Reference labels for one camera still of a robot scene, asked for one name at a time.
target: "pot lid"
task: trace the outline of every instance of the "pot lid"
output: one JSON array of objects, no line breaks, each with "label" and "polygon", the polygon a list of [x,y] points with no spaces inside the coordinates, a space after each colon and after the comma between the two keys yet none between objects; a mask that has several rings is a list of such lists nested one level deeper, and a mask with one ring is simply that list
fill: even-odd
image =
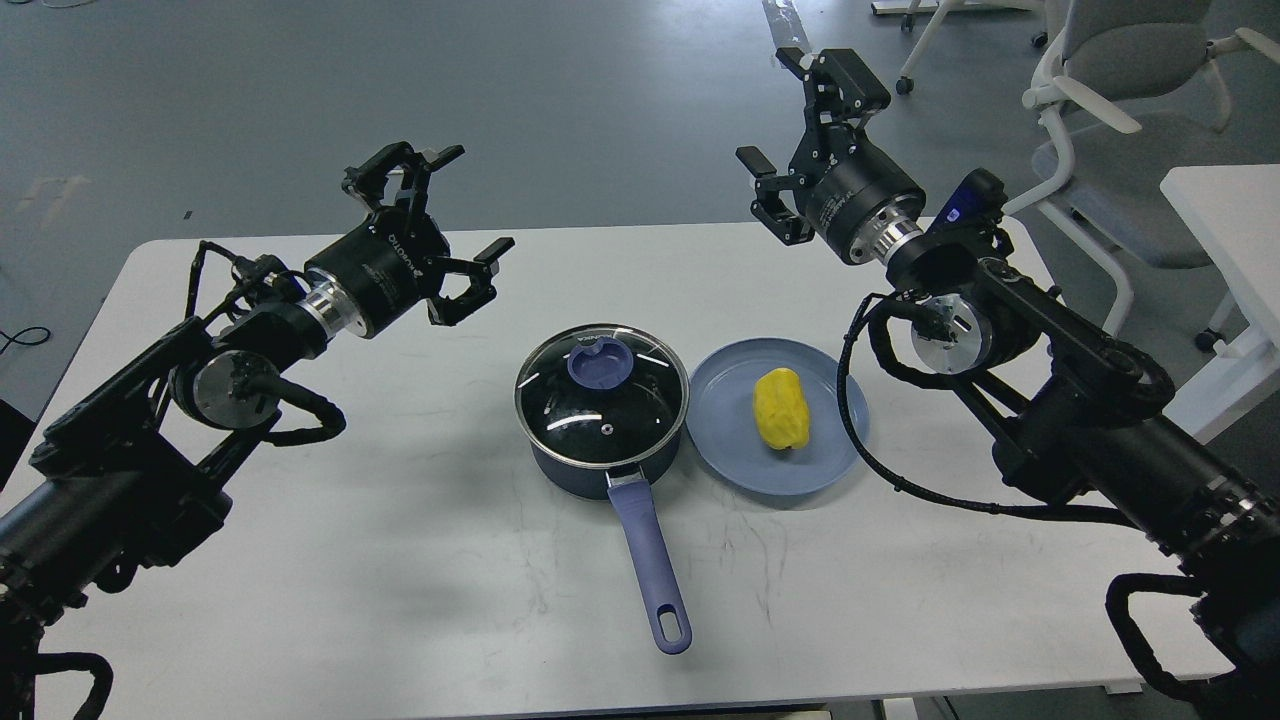
[{"label": "pot lid", "polygon": [[637,462],[680,432],[689,377],[644,331],[594,324],[564,331],[525,360],[516,411],[529,438],[580,468]]}]

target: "handle hole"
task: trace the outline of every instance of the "handle hole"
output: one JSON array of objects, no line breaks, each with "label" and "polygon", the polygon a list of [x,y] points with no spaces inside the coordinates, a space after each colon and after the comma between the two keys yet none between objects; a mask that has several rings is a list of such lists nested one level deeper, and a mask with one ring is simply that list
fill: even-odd
[{"label": "handle hole", "polygon": [[667,642],[676,642],[684,634],[680,630],[680,618],[676,615],[676,609],[671,605],[663,605],[658,609],[658,624],[662,625],[662,637]]}]

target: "robotic arm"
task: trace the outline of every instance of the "robotic arm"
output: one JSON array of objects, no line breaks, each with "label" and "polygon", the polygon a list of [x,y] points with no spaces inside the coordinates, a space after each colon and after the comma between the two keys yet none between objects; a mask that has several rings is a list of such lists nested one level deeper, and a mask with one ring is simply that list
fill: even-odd
[{"label": "robotic arm", "polygon": [[[856,337],[869,332],[892,377],[956,393],[995,438],[1004,482],[1042,505],[1000,506],[942,496],[877,461],[852,424],[846,429],[878,474],[918,497],[968,510],[1046,520],[1128,524],[1185,577],[1121,575],[1106,607],[1125,651],[1156,689],[1210,712],[1280,714],[1280,518],[1276,500],[1208,452],[1161,410],[1174,386],[1142,351],[1056,301],[1014,269],[1000,229],[1002,183],[977,169],[925,231],[915,220],[924,192],[867,137],[888,91],[851,50],[826,50],[805,65],[796,49],[778,59],[805,87],[805,133],[786,176],[755,147],[737,156],[755,177],[751,213],[783,243],[826,240],[850,265],[879,260],[893,293],[864,302],[846,336],[841,374]],[[791,191],[799,214],[782,201]],[[900,363],[891,318],[911,323],[916,355],[933,370]],[[1050,341],[1050,379],[1027,398],[992,369]],[[842,389],[844,383],[836,383]],[[1004,406],[1007,414],[997,409]],[[1071,501],[1096,489],[1116,510]],[[1135,592],[1198,598],[1192,612],[1236,670],[1207,684],[1165,673],[1128,611]]]},{"label": "robotic arm", "polygon": [[[29,717],[35,675],[87,670],[96,717],[111,674],[96,655],[40,655],[44,628],[83,607],[90,583],[120,592],[138,568],[175,565],[223,527],[232,500],[223,487],[262,442],[321,442],[346,427],[342,411],[280,373],[319,356],[342,329],[371,338],[419,301],[433,324],[453,325],[497,296],[503,237],[474,260],[452,258],[426,213],[431,174],[462,155],[388,145],[343,190],[366,206],[355,229],[289,270],[275,256],[239,258],[202,242],[192,263],[186,319],[45,429],[31,464],[47,479],[0,518],[0,717]],[[383,204],[388,176],[401,188]],[[206,316],[195,314],[205,255],[233,263],[236,288]],[[442,297],[445,274],[470,286]],[[220,333],[210,325],[232,320]],[[230,434],[198,462],[161,434],[169,398],[188,416]],[[315,415],[317,427],[275,432],[279,404]]]}]

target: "pot handle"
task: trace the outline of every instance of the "pot handle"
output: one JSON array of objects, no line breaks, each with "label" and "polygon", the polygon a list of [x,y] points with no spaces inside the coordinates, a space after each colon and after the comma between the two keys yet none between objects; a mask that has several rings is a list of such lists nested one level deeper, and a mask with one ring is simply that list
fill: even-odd
[{"label": "pot handle", "polygon": [[[658,650],[667,655],[677,655],[689,648],[694,634],[689,629],[689,615],[685,601],[680,597],[676,573],[671,569],[671,556],[667,543],[662,539],[658,527],[658,511],[653,506],[653,491],[644,473],[634,469],[630,473],[608,473],[609,502],[622,520],[622,532],[627,536],[631,550],[631,564],[636,569],[640,583],[640,597],[644,598],[645,615]],[[662,629],[662,618],[671,614],[680,634],[668,639]]]}]

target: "chair seat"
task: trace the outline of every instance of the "chair seat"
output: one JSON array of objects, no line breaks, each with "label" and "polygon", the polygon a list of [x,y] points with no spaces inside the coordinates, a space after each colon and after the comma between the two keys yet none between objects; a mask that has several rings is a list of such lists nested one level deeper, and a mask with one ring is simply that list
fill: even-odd
[{"label": "chair seat", "polygon": [[[1243,165],[1260,160],[1176,113],[1157,111],[1135,119],[1142,131],[1134,135],[1121,135],[1101,123],[1071,133],[1075,173],[1057,199],[1148,265],[1208,265],[1204,249],[1160,192],[1160,181],[1178,167]],[[1052,143],[1036,149],[1032,168],[1042,179],[1052,177],[1057,168]]]}]

